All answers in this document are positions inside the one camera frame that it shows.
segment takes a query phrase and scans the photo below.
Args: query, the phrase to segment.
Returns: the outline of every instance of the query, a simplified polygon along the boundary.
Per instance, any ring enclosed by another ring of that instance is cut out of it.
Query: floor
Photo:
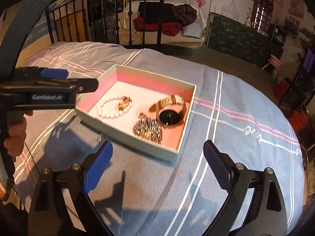
[[[268,73],[249,62],[209,49],[204,44],[198,49],[178,48],[175,46],[174,48],[170,48],[168,46],[168,49],[161,50],[161,52],[166,55],[204,64],[230,75],[235,75],[276,103],[276,97],[272,91],[276,83]]]

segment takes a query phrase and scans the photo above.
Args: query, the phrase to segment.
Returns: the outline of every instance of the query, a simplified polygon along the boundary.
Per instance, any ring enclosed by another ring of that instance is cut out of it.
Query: gold jewelry
[[[159,111],[169,105],[182,105],[183,108],[180,112],[174,110],[164,110],[159,114]],[[162,99],[152,105],[149,112],[156,112],[156,120],[163,127],[172,127],[181,125],[184,122],[184,116],[187,111],[185,99],[181,95],[172,95],[168,98]]]
[[[136,136],[160,144],[163,137],[163,131],[158,121],[152,120],[144,113],[140,113],[138,118],[140,120],[138,120],[136,125],[134,125],[133,133]]]
[[[119,110],[119,111],[123,111],[124,109],[127,108],[127,106],[132,107],[132,100],[131,100],[130,97],[125,97],[125,96],[123,96],[123,97],[122,97],[122,102],[120,102],[120,103],[118,104],[118,110]]]

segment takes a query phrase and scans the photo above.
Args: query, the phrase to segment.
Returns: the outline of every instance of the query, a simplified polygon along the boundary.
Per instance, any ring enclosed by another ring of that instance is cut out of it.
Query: bedsheet
[[[286,206],[288,232],[302,212],[304,171],[290,123],[261,92],[235,76],[157,51],[101,43],[57,43],[23,66],[65,68],[69,77],[100,77],[114,64],[140,68],[197,85],[180,154],[163,162],[118,141],[113,157],[89,196],[114,235],[202,235],[221,208],[220,189],[203,156],[203,143],[249,169],[274,169]],[[35,111],[28,118],[26,147],[17,158],[16,190],[29,210],[39,171],[63,170],[98,150],[106,136],[82,124],[73,109]],[[233,229],[242,225],[249,190]],[[70,216],[82,229],[68,191]]]

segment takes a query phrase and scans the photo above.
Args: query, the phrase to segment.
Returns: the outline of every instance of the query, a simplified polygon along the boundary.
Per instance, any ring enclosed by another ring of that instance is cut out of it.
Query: blue cushion
[[[202,38],[203,28],[196,22],[186,26],[182,30],[182,36]]]

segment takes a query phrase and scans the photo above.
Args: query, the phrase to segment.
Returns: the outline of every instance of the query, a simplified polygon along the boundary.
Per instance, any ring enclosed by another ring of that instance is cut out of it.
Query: sparkly bracelet
[[[122,99],[122,102],[118,104],[118,111],[116,113],[103,113],[102,107],[104,106],[105,103],[110,102],[112,100],[117,100],[117,99]],[[130,97],[125,97],[125,96],[111,96],[107,97],[106,99],[101,100],[98,103],[98,115],[99,117],[102,117],[103,119],[114,119],[114,118],[119,118],[119,116],[123,116],[124,113],[127,113],[130,108],[133,106],[132,100]]]
[[[133,133],[136,136],[142,137],[149,141],[161,144],[163,137],[163,131],[157,120],[152,120],[147,117],[144,113],[140,113],[140,120],[134,125]]]

